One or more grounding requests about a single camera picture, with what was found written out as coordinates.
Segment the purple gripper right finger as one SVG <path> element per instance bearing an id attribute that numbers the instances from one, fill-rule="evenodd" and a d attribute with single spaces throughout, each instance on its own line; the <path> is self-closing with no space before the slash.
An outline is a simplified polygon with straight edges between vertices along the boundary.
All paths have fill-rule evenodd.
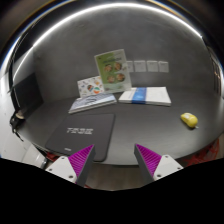
<path id="1" fill-rule="evenodd" d="M 170 155 L 159 155 L 139 144 L 134 146 L 134 155 L 145 184 L 157 181 L 182 169 L 182 166 Z"/>

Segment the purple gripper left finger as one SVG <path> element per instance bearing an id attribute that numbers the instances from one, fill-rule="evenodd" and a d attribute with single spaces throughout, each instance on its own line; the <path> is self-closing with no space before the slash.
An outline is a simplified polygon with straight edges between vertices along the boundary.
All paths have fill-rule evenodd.
<path id="1" fill-rule="evenodd" d="M 46 171 L 83 187 L 95 154 L 95 145 L 90 145 L 70 156 L 60 156 Z"/>

